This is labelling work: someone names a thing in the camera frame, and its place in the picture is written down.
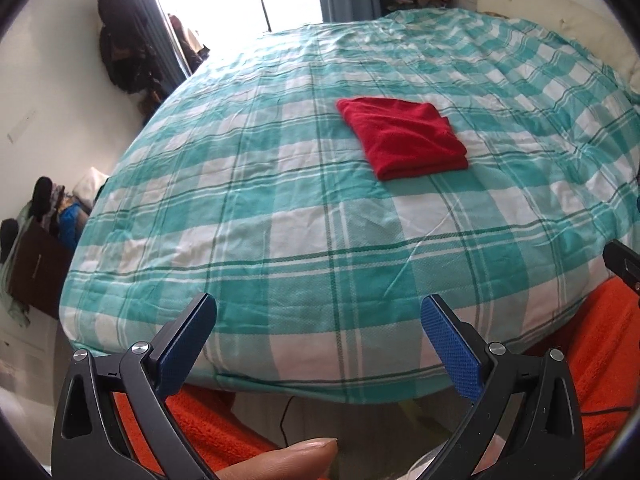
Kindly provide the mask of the person's left hand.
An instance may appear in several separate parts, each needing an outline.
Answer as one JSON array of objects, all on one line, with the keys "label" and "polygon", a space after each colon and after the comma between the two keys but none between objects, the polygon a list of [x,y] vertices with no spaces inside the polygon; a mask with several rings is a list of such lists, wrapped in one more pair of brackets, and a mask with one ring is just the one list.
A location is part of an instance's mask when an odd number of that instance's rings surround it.
[{"label": "person's left hand", "polygon": [[262,453],[217,471],[222,480],[317,480],[329,471],[338,446],[335,438],[317,438]]}]

